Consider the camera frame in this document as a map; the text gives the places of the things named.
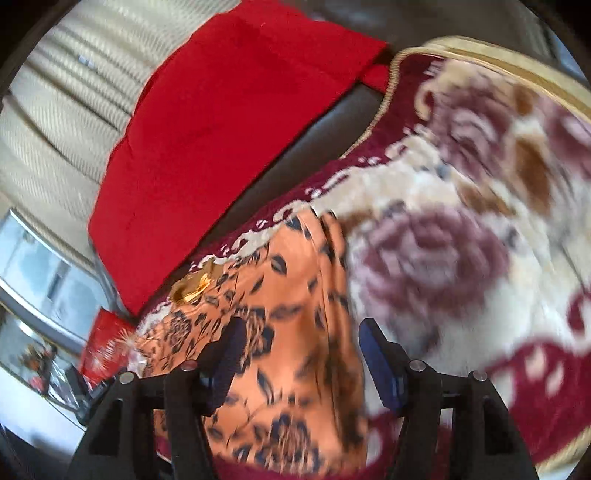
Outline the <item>orange floral blouse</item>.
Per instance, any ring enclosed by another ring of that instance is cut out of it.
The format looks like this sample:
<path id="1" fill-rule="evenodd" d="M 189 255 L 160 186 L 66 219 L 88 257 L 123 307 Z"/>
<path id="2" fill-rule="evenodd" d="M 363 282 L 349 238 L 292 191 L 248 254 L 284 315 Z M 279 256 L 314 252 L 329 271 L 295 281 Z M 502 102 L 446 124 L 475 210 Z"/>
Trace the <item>orange floral blouse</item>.
<path id="1" fill-rule="evenodd" d="M 302 210 L 226 262 L 193 302 L 172 306 L 135 342 L 143 375 L 197 358 L 232 317 L 245 322 L 245 348 L 221 408 L 204 422 L 213 454 L 298 476 L 363 468 L 363 365 L 335 216 Z"/>

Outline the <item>beige dotted curtain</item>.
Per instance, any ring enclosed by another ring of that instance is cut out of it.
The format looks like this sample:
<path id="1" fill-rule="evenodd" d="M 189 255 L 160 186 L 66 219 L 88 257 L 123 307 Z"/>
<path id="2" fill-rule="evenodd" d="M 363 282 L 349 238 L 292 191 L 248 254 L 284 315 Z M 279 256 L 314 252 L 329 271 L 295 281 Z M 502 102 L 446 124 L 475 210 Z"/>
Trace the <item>beige dotted curtain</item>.
<path id="1" fill-rule="evenodd" d="M 1 101 L 1 208 L 91 270 L 87 224 L 109 155 L 156 68 L 233 1 L 82 1 Z"/>

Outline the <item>red blanket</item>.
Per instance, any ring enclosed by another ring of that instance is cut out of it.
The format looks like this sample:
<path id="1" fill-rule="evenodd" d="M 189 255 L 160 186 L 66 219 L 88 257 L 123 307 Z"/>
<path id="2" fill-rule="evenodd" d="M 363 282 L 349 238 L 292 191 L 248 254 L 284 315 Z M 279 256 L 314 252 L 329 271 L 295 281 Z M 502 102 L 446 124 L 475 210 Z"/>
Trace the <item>red blanket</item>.
<path id="1" fill-rule="evenodd" d="M 243 1 L 163 62 L 110 155 L 88 225 L 129 312 L 353 85 L 383 83 L 386 47 L 280 1 Z"/>

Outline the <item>dark leather sofa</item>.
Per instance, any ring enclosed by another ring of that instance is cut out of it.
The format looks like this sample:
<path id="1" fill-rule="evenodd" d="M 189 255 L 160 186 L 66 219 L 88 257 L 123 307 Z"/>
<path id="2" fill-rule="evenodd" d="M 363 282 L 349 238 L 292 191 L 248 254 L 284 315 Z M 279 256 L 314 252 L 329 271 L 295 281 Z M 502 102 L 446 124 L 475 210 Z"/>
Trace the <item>dark leather sofa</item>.
<path id="1" fill-rule="evenodd" d="M 293 5 L 315 19 L 387 42 L 387 59 L 435 38 L 464 36 L 551 60 L 540 21 L 519 1 L 295 1 Z M 267 202 L 339 158 L 370 125 L 382 99 L 381 92 L 356 85 L 283 151 L 200 243 L 221 239 Z"/>

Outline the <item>white refrigerator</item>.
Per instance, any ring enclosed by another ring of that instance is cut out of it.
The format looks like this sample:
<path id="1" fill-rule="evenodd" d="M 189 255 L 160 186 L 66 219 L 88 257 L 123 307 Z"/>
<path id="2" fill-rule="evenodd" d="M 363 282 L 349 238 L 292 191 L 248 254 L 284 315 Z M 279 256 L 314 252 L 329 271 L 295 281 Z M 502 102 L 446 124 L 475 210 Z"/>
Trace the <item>white refrigerator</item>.
<path id="1" fill-rule="evenodd" d="M 111 303 L 98 278 L 66 258 L 19 213 L 1 218 L 1 304 L 74 354 Z"/>

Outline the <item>floral plush bed blanket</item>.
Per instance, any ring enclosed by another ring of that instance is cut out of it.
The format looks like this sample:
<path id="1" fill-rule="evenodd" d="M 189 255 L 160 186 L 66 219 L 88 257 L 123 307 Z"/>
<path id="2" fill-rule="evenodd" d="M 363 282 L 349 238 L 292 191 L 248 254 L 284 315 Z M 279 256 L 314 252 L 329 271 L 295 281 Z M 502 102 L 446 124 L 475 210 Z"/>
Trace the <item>floral plush bed blanket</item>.
<path id="1" fill-rule="evenodd" d="M 363 319 L 452 375 L 489 374 L 534 462 L 553 469 L 590 441 L 590 100 L 491 47 L 446 40 L 400 54 L 377 122 L 342 158 L 263 207 L 147 313 L 137 338 L 193 302 L 228 261 L 302 210 L 346 241 L 353 343 L 363 365 L 365 466 L 298 476 L 215 457 L 242 475 L 365 478 L 398 424 L 359 347 Z"/>

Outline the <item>red snack box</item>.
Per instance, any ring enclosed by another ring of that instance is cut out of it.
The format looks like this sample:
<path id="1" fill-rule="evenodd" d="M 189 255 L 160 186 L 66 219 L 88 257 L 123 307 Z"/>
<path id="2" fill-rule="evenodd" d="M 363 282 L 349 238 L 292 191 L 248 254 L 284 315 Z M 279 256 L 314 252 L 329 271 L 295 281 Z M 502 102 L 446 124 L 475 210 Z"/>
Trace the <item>red snack box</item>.
<path id="1" fill-rule="evenodd" d="M 95 317 L 78 367 L 90 388 L 127 366 L 136 328 L 101 308 Z"/>

